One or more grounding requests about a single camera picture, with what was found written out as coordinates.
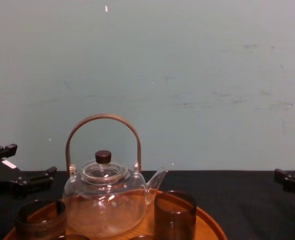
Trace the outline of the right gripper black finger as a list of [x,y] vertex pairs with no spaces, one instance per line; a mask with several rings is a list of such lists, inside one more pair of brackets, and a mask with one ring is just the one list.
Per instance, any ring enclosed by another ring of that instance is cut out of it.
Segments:
[[274,170],[274,181],[282,185],[283,191],[295,194],[295,177],[281,169]]

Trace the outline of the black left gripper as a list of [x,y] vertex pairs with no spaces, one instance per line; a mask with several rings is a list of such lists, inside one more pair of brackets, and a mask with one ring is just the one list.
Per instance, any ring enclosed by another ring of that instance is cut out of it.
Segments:
[[51,188],[57,173],[52,166],[44,171],[33,171],[23,175],[21,170],[7,160],[17,152],[17,144],[0,145],[0,196],[25,198],[27,195],[44,192]]

